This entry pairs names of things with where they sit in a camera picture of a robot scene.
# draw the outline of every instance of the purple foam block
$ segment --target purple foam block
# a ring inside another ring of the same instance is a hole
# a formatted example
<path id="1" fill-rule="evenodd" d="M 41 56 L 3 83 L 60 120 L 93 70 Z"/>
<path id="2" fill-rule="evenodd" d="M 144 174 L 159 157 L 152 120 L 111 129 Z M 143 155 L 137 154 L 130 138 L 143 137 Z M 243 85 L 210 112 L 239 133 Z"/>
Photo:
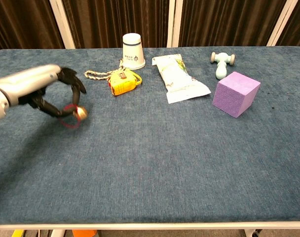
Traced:
<path id="1" fill-rule="evenodd" d="M 252 104 L 260 82 L 233 72 L 217 84 L 213 105 L 239 117 Z"/>

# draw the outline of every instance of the toy hammer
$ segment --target toy hammer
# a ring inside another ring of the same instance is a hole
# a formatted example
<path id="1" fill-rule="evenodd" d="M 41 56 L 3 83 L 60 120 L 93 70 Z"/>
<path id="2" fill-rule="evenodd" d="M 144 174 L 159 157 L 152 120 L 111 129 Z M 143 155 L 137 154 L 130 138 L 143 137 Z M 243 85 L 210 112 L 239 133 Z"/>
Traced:
<path id="1" fill-rule="evenodd" d="M 231 56 L 227 55 L 226 53 L 219 53 L 216 54 L 215 52 L 212 52 L 210 62 L 217 62 L 217 70 L 216 70 L 216 78 L 218 80 L 221 80 L 226 77 L 227 75 L 227 63 L 230 65 L 234 64 L 235 55 L 232 54 Z"/>

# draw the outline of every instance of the floor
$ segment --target floor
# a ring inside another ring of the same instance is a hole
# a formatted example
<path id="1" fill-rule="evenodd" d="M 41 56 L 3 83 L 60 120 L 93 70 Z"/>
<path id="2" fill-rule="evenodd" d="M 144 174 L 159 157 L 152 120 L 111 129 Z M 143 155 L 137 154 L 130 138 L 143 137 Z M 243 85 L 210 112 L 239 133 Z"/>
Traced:
<path id="1" fill-rule="evenodd" d="M 13 231 L 0 231 L 0 237 L 11 237 Z M 41 231 L 47 237 L 48 231 Z M 25 237 L 37 237 L 37 231 L 27 231 Z M 66 231 L 65 237 L 73 237 Z M 186 231 L 99 231 L 99 237 L 245 237 L 243 230 Z M 260 237 L 300 237 L 300 230 L 263 230 Z"/>

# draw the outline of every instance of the gold bell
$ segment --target gold bell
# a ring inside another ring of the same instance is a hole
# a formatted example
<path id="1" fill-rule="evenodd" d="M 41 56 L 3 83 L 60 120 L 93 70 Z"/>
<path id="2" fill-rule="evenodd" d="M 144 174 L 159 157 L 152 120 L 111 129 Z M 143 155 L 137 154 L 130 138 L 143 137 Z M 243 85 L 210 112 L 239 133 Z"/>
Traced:
<path id="1" fill-rule="evenodd" d="M 83 106 L 78 106 L 73 115 L 80 121 L 85 120 L 87 118 L 87 110 Z"/>

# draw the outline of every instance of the brown curtain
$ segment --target brown curtain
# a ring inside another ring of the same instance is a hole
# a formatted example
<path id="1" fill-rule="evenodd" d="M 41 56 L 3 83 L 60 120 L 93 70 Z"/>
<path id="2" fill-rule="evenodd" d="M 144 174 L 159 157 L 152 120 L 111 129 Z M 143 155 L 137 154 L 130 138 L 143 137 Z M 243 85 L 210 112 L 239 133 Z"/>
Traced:
<path id="1" fill-rule="evenodd" d="M 184 0 L 179 46 L 266 45 L 286 0 Z"/>
<path id="2" fill-rule="evenodd" d="M 276 45 L 300 46 L 300 0 L 297 2 Z"/>
<path id="3" fill-rule="evenodd" d="M 139 33 L 143 47 L 166 47 L 169 0 L 63 0 L 77 48 L 122 47 Z"/>
<path id="4" fill-rule="evenodd" d="M 3 48 L 64 48 L 49 0 L 0 0 Z"/>

